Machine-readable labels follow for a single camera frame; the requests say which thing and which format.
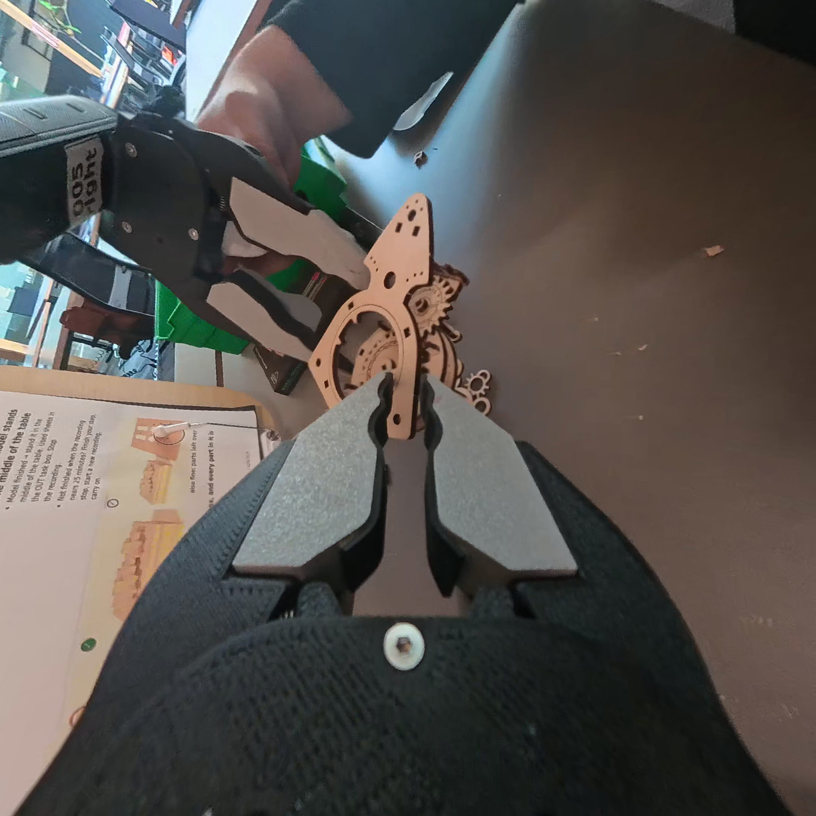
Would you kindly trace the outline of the black model kit box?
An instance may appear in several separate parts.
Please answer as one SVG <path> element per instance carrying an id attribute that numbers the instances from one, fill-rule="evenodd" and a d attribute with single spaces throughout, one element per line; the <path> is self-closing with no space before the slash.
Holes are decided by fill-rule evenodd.
<path id="1" fill-rule="evenodd" d="M 352 287 L 341 278 L 328 275 L 307 260 L 296 260 L 287 269 L 267 277 L 267 281 L 281 292 L 310 300 L 320 310 L 315 332 L 321 337 L 334 315 L 351 296 Z M 291 395 L 308 363 L 291 356 L 280 355 L 256 347 L 254 354 L 275 393 Z"/>

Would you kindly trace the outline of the green plastic bin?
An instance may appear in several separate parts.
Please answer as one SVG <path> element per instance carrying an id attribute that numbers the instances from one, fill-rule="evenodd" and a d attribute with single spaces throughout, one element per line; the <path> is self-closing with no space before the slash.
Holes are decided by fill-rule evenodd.
<path id="1" fill-rule="evenodd" d="M 301 149 L 295 193 L 345 227 L 350 212 L 347 188 L 328 140 L 321 136 L 309 141 Z M 326 275 L 304 259 L 293 261 L 287 268 L 268 275 L 266 279 L 282 293 L 313 301 L 321 311 L 320 329 L 328 326 L 341 303 L 352 292 L 348 284 Z M 157 340 L 232 354 L 240 354 L 249 344 L 248 340 L 198 318 L 161 283 L 156 284 L 155 336 Z"/>

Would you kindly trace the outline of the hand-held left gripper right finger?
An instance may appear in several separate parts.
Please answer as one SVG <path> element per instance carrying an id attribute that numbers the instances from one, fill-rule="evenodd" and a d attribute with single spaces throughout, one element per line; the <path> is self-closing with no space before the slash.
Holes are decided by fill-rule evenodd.
<path id="1" fill-rule="evenodd" d="M 575 577 L 576 559 L 513 437 L 431 374 L 421 413 L 426 548 L 441 595 Z"/>

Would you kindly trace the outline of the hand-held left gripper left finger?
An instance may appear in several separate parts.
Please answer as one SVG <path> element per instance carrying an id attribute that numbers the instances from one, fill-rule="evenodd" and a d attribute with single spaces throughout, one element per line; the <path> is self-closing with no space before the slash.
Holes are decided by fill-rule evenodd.
<path id="1" fill-rule="evenodd" d="M 238 575 L 329 584 L 352 596 L 383 556 L 383 448 L 393 375 L 380 373 L 307 426 L 283 454 L 232 562 Z"/>

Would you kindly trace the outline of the instruction sheet on stand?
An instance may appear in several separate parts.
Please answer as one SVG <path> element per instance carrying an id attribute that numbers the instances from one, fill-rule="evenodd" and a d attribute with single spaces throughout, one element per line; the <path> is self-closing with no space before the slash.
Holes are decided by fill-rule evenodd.
<path id="1" fill-rule="evenodd" d="M 2 814 L 79 721 L 158 567 L 274 428 L 231 390 L 2 373 Z"/>

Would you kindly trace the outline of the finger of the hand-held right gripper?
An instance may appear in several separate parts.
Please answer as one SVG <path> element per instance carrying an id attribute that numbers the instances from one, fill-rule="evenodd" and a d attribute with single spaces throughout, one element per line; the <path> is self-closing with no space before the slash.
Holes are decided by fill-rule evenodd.
<path id="1" fill-rule="evenodd" d="M 209 283 L 207 306 L 256 346 L 307 362 L 323 318 L 309 298 L 279 290 L 258 272 L 238 269 Z"/>
<path id="2" fill-rule="evenodd" d="M 301 212 L 239 178 L 232 178 L 228 210 L 224 256 L 250 259 L 272 252 L 308 260 L 352 287 L 370 285 L 366 251 L 322 210 Z"/>

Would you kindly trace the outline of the wooden gear model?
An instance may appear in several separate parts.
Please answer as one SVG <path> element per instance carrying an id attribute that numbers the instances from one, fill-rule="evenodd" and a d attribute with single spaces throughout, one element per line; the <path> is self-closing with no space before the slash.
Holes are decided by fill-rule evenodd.
<path id="1" fill-rule="evenodd" d="M 409 310 L 419 330 L 419 372 L 438 378 L 477 411 L 489 415 L 492 376 L 487 370 L 464 374 L 464 363 L 455 348 L 462 335 L 448 319 L 454 301 L 467 285 L 462 272 L 449 264 L 436 264 L 429 284 L 410 295 Z M 380 371 L 395 370 L 398 362 L 396 333 L 387 321 L 379 319 L 374 331 L 361 343 L 354 361 L 341 360 L 349 372 L 341 379 L 342 394 L 347 396 Z"/>

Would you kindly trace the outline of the person's right hand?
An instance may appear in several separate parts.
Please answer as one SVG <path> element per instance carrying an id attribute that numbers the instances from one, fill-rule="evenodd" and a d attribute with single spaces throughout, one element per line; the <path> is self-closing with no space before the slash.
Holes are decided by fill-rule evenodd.
<path id="1" fill-rule="evenodd" d="M 197 127 L 257 149 L 291 188 L 303 145 L 351 122 L 351 112 L 294 41 L 269 26 L 226 68 Z"/>

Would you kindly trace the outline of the white paper sheet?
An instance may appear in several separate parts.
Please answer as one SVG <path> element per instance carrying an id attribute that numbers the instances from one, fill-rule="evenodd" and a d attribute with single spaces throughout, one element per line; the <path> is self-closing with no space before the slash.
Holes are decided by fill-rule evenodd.
<path id="1" fill-rule="evenodd" d="M 393 126 L 393 132 L 403 133 L 412 128 L 415 128 L 423 119 L 425 114 L 440 96 L 445 86 L 453 77 L 452 72 L 447 72 L 432 83 L 422 97 L 416 100 L 410 107 L 408 107 Z"/>

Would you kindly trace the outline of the wooden ring plate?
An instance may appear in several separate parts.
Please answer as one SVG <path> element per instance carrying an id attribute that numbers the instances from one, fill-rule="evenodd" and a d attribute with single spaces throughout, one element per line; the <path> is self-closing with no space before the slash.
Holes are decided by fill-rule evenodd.
<path id="1" fill-rule="evenodd" d="M 328 408 L 343 400 L 334 375 L 334 357 L 343 332 L 365 313 L 378 314 L 396 334 L 388 437 L 410 440 L 416 432 L 420 377 L 420 332 L 408 306 L 412 292 L 431 281 L 434 227 L 431 201 L 423 193 L 409 197 L 373 244 L 364 264 L 369 286 L 351 296 L 334 315 L 309 359 L 309 370 Z"/>

